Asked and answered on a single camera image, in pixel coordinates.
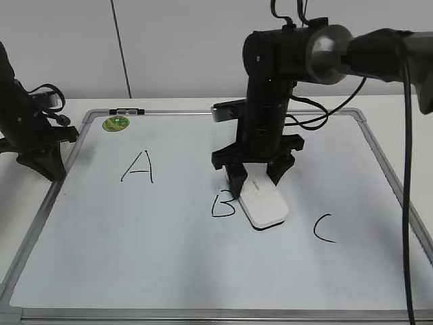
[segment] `round sticker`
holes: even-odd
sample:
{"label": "round sticker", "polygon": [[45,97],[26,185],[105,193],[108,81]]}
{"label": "round sticker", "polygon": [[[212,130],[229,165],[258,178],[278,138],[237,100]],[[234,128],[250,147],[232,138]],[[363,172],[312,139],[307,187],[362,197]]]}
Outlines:
{"label": "round sticker", "polygon": [[125,130],[129,125],[129,119],[124,116],[113,116],[102,123],[102,128],[107,132],[119,132]]}

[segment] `black cable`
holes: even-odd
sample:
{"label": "black cable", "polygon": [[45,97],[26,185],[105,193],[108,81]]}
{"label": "black cable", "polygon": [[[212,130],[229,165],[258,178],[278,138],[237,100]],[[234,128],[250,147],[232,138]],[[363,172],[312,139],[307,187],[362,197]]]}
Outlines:
{"label": "black cable", "polygon": [[403,237],[403,273],[405,277],[405,294],[407,304],[407,315],[409,323],[415,325],[415,313],[413,311],[412,285],[411,285],[411,264],[409,258],[409,210],[411,196],[411,166],[412,166],[412,99],[411,99],[411,77],[409,64],[403,41],[398,49],[401,59],[403,73],[403,87],[405,92],[405,174],[403,181],[403,216],[402,216],[402,237]]}
{"label": "black cable", "polygon": [[293,25],[293,20],[291,19],[291,17],[289,16],[279,16],[277,14],[277,11],[275,10],[275,1],[276,0],[271,0],[271,13],[272,16],[274,16],[275,18],[279,18],[279,19],[284,19],[287,23],[288,26],[292,26]]}
{"label": "black cable", "polygon": [[309,98],[304,98],[304,97],[296,97],[296,96],[292,95],[290,99],[294,100],[295,102],[300,102],[300,103],[305,103],[305,104],[315,106],[315,107],[319,108],[320,110],[322,110],[326,115],[325,120],[322,123],[320,123],[319,125],[316,125],[314,127],[307,127],[307,126],[302,125],[301,122],[299,122],[298,119],[292,114],[286,115],[287,117],[290,117],[292,120],[297,122],[298,125],[300,127],[302,127],[304,130],[316,131],[326,124],[326,122],[328,120],[328,111],[326,110],[326,108],[323,105],[319,104],[318,102],[315,102],[314,100],[310,100]]}
{"label": "black cable", "polygon": [[302,22],[302,26],[304,26],[304,24],[306,24],[308,26],[310,24],[310,22],[305,18],[305,10],[304,10],[304,1],[303,0],[297,0],[297,9],[298,9],[298,17],[299,17],[300,21]]}
{"label": "black cable", "polygon": [[[325,122],[322,122],[321,124],[317,125],[317,127],[313,127],[315,128],[315,130],[319,129],[320,127],[324,126],[326,124],[327,119],[329,118],[329,116],[331,116],[332,114],[337,113],[339,110],[341,110],[343,107],[345,107],[345,105],[347,105],[356,95],[358,95],[358,93],[360,92],[360,90],[364,87],[365,82],[367,81],[367,78],[363,78],[363,80],[361,81],[361,83],[359,83],[359,86],[355,89],[355,91],[353,92],[352,95],[350,95],[347,100],[345,100],[344,102],[342,102],[337,108],[334,108],[333,110],[330,110],[329,112],[327,111],[324,115],[316,117],[316,118],[312,118],[311,120],[307,120],[307,121],[298,121],[293,115],[291,114],[287,114],[287,117],[290,117],[291,119],[293,119],[295,121],[295,123],[286,123],[285,126],[286,127],[294,127],[294,126],[305,126],[307,124],[311,124],[320,120],[325,119]],[[311,103],[307,103],[307,104],[311,104],[314,105],[316,107],[318,107],[318,105],[321,106],[321,104],[314,102],[315,104],[311,104]]]}
{"label": "black cable", "polygon": [[309,0],[305,0],[305,6],[304,6],[304,17],[306,15],[306,7],[309,5]]}
{"label": "black cable", "polygon": [[129,98],[132,98],[133,96],[131,95],[131,88],[129,87],[129,78],[128,78],[128,72],[127,72],[127,65],[124,62],[122,41],[120,40],[119,26],[117,24],[116,10],[114,9],[114,2],[113,2],[113,0],[110,0],[110,3],[111,3],[111,10],[112,10],[112,13],[113,13],[114,25],[116,27],[117,43],[119,45],[120,56],[122,57],[122,65],[123,65],[124,78],[126,79],[126,82],[127,82],[127,89],[128,89]]}

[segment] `aluminum frame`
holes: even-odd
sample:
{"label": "aluminum frame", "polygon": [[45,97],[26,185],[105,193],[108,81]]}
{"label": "aluminum frame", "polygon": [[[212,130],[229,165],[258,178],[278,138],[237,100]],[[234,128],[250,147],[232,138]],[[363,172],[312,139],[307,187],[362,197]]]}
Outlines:
{"label": "aluminum frame", "polygon": [[[113,114],[142,115],[143,110],[136,108],[121,108],[117,110],[91,110],[84,119],[80,137],[73,146],[66,161],[68,172],[86,138],[91,123],[99,116]],[[319,110],[293,110],[297,116],[317,115]],[[211,115],[209,110],[146,110],[146,116],[184,116],[184,115]],[[403,187],[395,172],[390,166],[382,149],[374,137],[363,113],[356,108],[346,108],[336,115],[349,115],[353,117],[360,127],[365,139],[373,151],[377,161],[395,193],[400,205],[403,203]],[[20,248],[6,274],[0,283],[0,324],[102,324],[116,322],[117,324],[130,323],[200,323],[200,324],[251,324],[272,323],[275,325],[287,323],[368,323],[368,324],[407,324],[406,310],[270,310],[270,309],[39,309],[12,307],[9,302],[15,285],[20,278],[28,257],[43,230],[45,222],[51,212],[55,199],[63,182],[54,182],[35,219],[29,227]],[[433,264],[433,241],[427,232],[422,220],[411,204],[411,227],[420,241],[421,246],[430,264]],[[415,312],[418,324],[433,324],[433,309],[417,310]]]}

